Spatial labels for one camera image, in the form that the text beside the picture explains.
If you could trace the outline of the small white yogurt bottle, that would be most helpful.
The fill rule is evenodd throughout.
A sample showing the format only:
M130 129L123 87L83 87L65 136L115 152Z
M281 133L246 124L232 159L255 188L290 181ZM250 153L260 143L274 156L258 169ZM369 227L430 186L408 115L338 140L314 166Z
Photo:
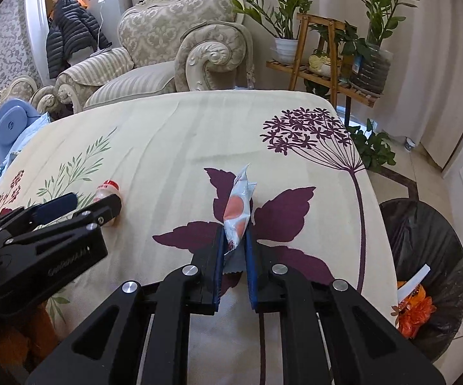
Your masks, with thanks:
M106 180L97 187L93 203L97 211L97 224L100 227L112 226L122 211L122 196L118 184Z

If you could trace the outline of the orange plastic bag ball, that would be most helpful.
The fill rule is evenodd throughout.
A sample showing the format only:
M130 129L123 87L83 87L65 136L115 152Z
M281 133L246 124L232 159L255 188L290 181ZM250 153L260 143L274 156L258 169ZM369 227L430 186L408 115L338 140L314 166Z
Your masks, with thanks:
M421 284L391 309L391 315L396 317L396 327L406 339L413 339L420 327L427 323L436 311L432 297L426 294Z

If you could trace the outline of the white teal paper box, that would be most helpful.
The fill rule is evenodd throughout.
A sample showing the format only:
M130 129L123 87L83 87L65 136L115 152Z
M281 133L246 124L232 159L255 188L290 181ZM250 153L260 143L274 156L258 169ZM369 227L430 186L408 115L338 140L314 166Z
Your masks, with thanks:
M431 268L424 264L423 267L414 275L412 278L404 283L401 287L398 287L398 303L402 303L416 288L420 283L425 279L425 277L430 273Z

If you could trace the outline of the white red snack packet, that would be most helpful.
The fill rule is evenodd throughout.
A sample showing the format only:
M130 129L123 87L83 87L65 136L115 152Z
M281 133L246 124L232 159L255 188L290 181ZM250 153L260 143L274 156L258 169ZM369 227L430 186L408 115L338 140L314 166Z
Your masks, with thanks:
M236 175L224 209L226 254L233 252L239 246L251 219L251 200L257 184L249 181L248 167L249 165L245 165Z

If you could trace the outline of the black lined trash bin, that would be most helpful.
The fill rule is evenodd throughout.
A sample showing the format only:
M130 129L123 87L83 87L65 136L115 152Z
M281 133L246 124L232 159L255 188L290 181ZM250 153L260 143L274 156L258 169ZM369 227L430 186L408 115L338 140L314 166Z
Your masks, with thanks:
M448 349L463 321L463 246L455 230L431 205L410 198L380 205L399 281L408 281L424 265L426 295L436 311L411 340L430 361Z

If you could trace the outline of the floral cream tablecloth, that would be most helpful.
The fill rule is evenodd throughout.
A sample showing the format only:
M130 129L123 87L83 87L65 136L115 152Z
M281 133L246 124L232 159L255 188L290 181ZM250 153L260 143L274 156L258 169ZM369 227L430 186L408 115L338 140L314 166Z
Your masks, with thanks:
M390 315L396 276L378 199L365 170L317 160L357 157L327 137L317 147L272 148L275 123L295 117L313 139L341 125L322 98L281 90L191 91L89 109L46 125L0 178L0 216L66 193L81 205L106 180L122 211L104 228L108 255L58 294L67 337L123 282L158 282L191 260L221 223L240 170L256 188L257 240L318 282L346 280Z

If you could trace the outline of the light blue cloth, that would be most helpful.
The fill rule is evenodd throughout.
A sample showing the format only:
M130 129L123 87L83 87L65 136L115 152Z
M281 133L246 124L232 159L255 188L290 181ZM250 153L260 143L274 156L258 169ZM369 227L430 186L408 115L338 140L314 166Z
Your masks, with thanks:
M28 127L13 143L9 153L0 164L0 179L5 172L9 169L12 162L16 159L18 154L25 148L25 146L31 142L36 134L46 127L51 122L51 117L48 113L42 114L41 117L36 120L30 127Z

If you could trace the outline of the blue massage pillow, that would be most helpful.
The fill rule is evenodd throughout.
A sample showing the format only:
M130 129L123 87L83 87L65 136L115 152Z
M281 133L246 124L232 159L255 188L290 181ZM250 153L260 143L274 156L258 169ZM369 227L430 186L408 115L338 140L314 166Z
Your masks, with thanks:
M18 98L4 102L0 107L0 164L13 143L41 114L30 103Z

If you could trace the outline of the black puffer jacket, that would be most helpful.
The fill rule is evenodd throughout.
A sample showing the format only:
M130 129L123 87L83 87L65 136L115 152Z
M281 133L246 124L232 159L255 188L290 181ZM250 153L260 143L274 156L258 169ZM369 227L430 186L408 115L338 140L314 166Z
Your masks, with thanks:
M99 29L96 17L77 0L57 0L46 38L49 78L56 79L68 68L75 52L91 47L94 51L110 48L112 42Z

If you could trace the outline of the low green floor plant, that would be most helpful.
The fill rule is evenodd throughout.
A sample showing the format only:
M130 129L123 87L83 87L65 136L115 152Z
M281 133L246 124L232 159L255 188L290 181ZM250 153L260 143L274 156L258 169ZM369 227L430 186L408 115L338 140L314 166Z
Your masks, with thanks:
M347 126L366 169L380 170L384 165L396 164L396 153L389 144L390 137L382 130L376 131L376 123L367 119L366 125Z

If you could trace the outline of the wooden plant stand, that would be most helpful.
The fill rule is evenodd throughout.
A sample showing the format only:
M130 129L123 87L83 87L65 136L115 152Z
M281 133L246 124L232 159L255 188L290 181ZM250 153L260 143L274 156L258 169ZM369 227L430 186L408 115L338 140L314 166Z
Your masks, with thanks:
M339 95L345 97L345 120L351 117L351 104L356 101L369 108L379 95L353 85L354 59L360 51L357 29L349 23L330 17L297 14L298 38L292 62L271 60L269 69L282 71L290 76L289 89L295 90L298 81L314 91L317 86L328 89L327 95L333 107L338 106Z

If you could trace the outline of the small yellow flower pot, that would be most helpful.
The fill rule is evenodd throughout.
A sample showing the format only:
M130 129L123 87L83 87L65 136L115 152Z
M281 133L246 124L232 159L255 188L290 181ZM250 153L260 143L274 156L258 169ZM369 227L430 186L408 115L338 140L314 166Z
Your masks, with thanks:
M330 77L332 73L331 59L326 55L311 55L308 58L308 68L312 73L322 77Z

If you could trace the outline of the plant in white pot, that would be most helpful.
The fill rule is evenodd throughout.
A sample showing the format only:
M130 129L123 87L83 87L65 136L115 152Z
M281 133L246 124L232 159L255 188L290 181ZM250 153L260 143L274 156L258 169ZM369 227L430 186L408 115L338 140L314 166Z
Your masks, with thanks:
M306 14L312 6L311 0L232 0L237 14L250 17L274 38L275 60L281 64L292 64L295 60L298 40L294 33L296 14Z

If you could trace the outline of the white curtain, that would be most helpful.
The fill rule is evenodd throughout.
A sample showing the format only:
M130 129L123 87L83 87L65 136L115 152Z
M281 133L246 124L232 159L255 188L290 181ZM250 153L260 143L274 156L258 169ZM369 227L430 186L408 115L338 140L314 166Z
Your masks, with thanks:
M415 4L417 8L398 8L396 15L405 21L384 40L393 59L383 96L373 110L354 103L352 112L371 117L391 136L421 143L444 168L463 133L463 0ZM347 21L358 27L360 37L366 36L368 20L360 0L312 0L310 12ZM272 59L272 35L249 17L245 25L254 41L256 87L286 90L288 75L265 66Z

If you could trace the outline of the tall plant in dark pot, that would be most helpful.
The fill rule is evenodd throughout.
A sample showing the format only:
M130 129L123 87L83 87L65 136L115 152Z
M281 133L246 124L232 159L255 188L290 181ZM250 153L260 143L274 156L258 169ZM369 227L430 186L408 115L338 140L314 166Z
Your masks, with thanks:
M392 55L382 48L405 17L398 14L402 7L417 7L418 0L361 0L369 20L367 36L354 35L354 61L351 86L373 97L382 94L390 71Z

